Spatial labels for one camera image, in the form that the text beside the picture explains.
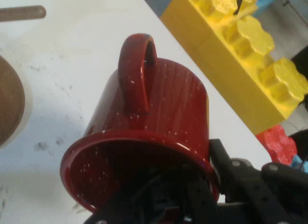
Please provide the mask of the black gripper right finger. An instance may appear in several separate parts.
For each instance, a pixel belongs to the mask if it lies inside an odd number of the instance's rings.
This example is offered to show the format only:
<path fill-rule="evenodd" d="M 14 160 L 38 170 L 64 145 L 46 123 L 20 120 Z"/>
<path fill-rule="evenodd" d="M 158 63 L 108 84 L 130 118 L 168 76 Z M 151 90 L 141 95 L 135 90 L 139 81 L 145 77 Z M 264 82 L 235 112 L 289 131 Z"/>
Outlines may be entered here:
<path fill-rule="evenodd" d="M 306 224 L 308 175 L 281 163 L 260 170 L 242 158 L 230 158 L 219 139 L 209 142 L 210 160 L 217 170 L 226 201 L 218 205 L 223 224 Z"/>

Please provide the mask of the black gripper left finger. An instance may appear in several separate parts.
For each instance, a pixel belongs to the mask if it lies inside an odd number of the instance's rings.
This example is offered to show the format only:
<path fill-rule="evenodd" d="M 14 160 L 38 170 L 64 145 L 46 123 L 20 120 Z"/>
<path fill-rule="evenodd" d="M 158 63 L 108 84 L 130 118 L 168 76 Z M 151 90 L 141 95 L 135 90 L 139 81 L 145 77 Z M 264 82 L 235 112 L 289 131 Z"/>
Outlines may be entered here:
<path fill-rule="evenodd" d="M 213 170 L 193 164 L 158 171 L 149 168 L 124 184 L 87 224 L 216 224 L 211 191 Z"/>

